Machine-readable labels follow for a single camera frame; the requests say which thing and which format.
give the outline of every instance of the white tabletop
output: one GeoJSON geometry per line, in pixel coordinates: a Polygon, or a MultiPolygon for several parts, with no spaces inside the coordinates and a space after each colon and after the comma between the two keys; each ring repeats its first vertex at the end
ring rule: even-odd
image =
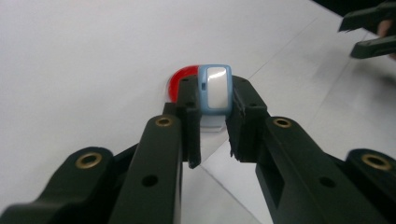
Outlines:
{"type": "MultiPolygon", "coordinates": [[[[224,63],[271,115],[299,122],[344,159],[396,158],[396,62],[353,60],[358,30],[307,0],[0,2],[0,210],[34,200],[71,153],[114,154],[162,113],[167,80],[224,63]]],[[[269,223],[253,164],[229,157],[227,133],[203,133],[203,163],[184,168],[182,223],[269,223]]]]}

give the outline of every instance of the red object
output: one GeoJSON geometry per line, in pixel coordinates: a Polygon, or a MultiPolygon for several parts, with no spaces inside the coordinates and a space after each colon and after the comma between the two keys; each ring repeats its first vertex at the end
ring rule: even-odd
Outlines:
{"type": "Polygon", "coordinates": [[[196,76],[198,74],[199,65],[190,65],[184,68],[181,68],[177,72],[173,74],[171,79],[169,80],[168,94],[172,103],[177,101],[177,93],[178,93],[178,82],[183,77],[188,76],[196,76]]]}

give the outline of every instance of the mounting hole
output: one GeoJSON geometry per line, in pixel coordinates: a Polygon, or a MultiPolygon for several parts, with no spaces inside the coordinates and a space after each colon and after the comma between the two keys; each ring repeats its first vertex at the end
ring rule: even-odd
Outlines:
{"type": "Polygon", "coordinates": [[[330,179],[329,177],[323,176],[319,179],[319,182],[324,187],[327,187],[330,189],[335,188],[335,182],[332,179],[330,179]]]}
{"type": "Polygon", "coordinates": [[[160,127],[168,127],[168,126],[172,125],[172,120],[169,118],[160,118],[160,119],[157,119],[155,121],[155,123],[157,124],[157,126],[160,126],[160,127]]]}
{"type": "Polygon", "coordinates": [[[392,168],[392,165],[387,159],[375,154],[364,154],[361,156],[361,160],[367,165],[378,170],[388,171],[392,168]]]}
{"type": "Polygon", "coordinates": [[[281,128],[291,127],[291,122],[286,119],[274,119],[274,124],[281,128]]]}
{"type": "Polygon", "coordinates": [[[158,183],[158,177],[156,175],[147,175],[142,179],[142,185],[146,188],[153,187],[158,183]]]}
{"type": "Polygon", "coordinates": [[[186,103],[186,106],[187,106],[187,107],[194,107],[194,106],[195,106],[195,103],[194,103],[194,102],[187,102],[187,103],[186,103]]]}
{"type": "Polygon", "coordinates": [[[99,164],[102,160],[102,155],[97,152],[88,152],[80,157],[76,161],[78,169],[89,169],[99,164]]]}

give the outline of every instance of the white table surface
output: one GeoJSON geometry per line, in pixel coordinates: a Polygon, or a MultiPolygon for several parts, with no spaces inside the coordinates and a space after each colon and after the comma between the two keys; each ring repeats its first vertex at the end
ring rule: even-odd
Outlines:
{"type": "MultiPolygon", "coordinates": [[[[137,143],[190,64],[230,65],[335,157],[396,158],[396,62],[350,59],[375,36],[338,34],[340,22],[307,0],[0,1],[0,211],[35,199],[81,148],[137,143]]],[[[203,133],[202,165],[184,167],[182,223],[272,222],[227,139],[203,133]]]]}

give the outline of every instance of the person's hand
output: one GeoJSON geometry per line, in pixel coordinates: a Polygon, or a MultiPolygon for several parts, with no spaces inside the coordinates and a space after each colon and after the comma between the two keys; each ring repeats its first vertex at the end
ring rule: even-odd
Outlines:
{"type": "MultiPolygon", "coordinates": [[[[391,20],[386,20],[386,21],[381,21],[378,24],[378,30],[377,30],[377,34],[379,35],[379,37],[385,37],[388,34],[388,30],[389,28],[392,26],[393,21],[391,20]]],[[[389,57],[393,60],[396,60],[396,54],[390,54],[389,57]]]]}

